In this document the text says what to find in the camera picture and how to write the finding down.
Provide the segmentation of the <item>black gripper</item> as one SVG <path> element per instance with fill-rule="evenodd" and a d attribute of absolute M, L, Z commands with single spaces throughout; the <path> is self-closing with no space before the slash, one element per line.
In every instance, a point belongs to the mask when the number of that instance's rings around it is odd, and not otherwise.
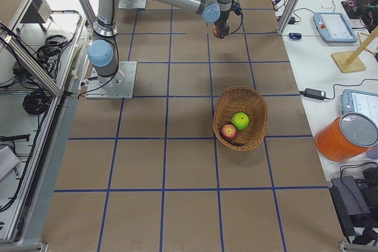
<path fill-rule="evenodd" d="M 229 26 L 227 20 L 229 19 L 230 11 L 221 11 L 219 19 L 214 23 L 220 28 L 220 38 L 223 39 L 229 34 Z"/>

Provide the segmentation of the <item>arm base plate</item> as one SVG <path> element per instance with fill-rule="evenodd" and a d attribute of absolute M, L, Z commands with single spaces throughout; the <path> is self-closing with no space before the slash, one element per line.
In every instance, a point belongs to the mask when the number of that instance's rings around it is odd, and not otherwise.
<path fill-rule="evenodd" d="M 91 76 L 96 79 L 88 82 L 85 97 L 87 99 L 131 99 L 136 69 L 136 61 L 121 61 L 117 74 L 108 83 L 110 77 L 108 79 L 99 77 L 95 68 L 92 68 Z"/>

